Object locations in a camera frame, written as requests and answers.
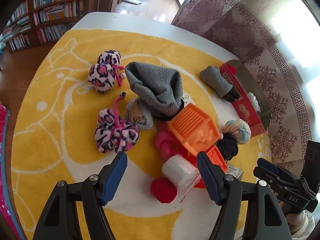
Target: red pom-pom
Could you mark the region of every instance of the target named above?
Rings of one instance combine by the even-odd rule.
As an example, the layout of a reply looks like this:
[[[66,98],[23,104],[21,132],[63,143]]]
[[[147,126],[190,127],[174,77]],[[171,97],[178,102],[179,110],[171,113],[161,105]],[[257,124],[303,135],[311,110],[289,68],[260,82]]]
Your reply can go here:
[[[170,203],[177,195],[177,188],[167,178],[155,179],[150,186],[150,191],[161,203]]]
[[[230,69],[230,71],[232,72],[233,75],[236,74],[237,70],[236,70],[236,68],[234,66],[229,66],[228,65],[228,68]]]

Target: red box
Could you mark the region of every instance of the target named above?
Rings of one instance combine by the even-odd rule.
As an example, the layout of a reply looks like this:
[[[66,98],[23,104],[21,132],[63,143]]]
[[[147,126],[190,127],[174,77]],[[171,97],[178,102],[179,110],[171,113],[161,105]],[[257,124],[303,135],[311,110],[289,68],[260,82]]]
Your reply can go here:
[[[228,65],[236,69],[235,75],[230,71]],[[265,133],[272,117],[271,109],[250,72],[239,60],[229,60],[225,62],[219,70],[221,76],[223,76],[228,83],[232,84],[240,95],[240,98],[233,102],[232,105],[239,117],[250,126],[251,137]],[[249,92],[255,95],[259,103],[261,109],[260,117],[247,96]]]

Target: gray knit fabric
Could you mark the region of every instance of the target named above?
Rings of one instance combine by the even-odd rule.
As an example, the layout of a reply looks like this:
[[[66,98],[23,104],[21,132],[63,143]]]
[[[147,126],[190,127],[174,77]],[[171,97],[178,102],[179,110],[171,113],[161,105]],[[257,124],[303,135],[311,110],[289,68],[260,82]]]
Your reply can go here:
[[[136,97],[127,104],[125,117],[134,122],[139,130],[148,130],[153,127],[151,112],[139,97]]]
[[[200,77],[204,83],[212,87],[221,98],[232,89],[232,85],[221,76],[217,67],[207,66],[207,68],[200,71]]]
[[[178,70],[131,62],[125,69],[130,88],[154,116],[175,116],[181,106],[182,79]]]

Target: blue edge trim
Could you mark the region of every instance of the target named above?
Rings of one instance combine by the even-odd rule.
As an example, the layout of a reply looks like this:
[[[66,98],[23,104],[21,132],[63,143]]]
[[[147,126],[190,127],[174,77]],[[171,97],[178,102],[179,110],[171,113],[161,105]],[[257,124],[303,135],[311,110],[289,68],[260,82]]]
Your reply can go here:
[[[6,181],[6,178],[5,178],[5,170],[4,170],[4,142],[5,142],[5,131],[7,130],[7,124],[8,124],[8,119],[9,119],[9,110],[7,109],[7,114],[6,114],[6,117],[5,117],[5,125],[4,125],[4,129],[3,129],[3,140],[2,140],[2,144],[1,144],[1,156],[0,156],[0,165],[2,165],[1,167],[1,179],[2,179],[2,183],[3,183],[3,193],[4,193],[4,199],[8,205],[8,209],[11,213],[11,219],[12,219],[12,222],[14,224],[14,226],[16,227],[18,233],[19,233],[19,236],[22,240],[25,240],[25,237],[23,236],[23,233],[21,231],[21,228],[20,226],[18,225],[18,222],[17,222],[17,219],[14,215],[14,212],[13,212],[13,209],[12,209],[12,205],[11,205],[11,202],[10,202],[10,199],[9,199],[9,194],[8,194],[8,188],[7,188],[7,181]]]

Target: white bandage roll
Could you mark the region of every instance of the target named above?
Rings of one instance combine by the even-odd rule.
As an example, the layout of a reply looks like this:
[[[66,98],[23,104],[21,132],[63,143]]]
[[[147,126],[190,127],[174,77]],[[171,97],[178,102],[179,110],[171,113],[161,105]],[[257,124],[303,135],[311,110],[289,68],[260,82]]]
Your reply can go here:
[[[162,174],[178,189],[190,187],[199,177],[198,169],[181,155],[175,155],[162,166]]]

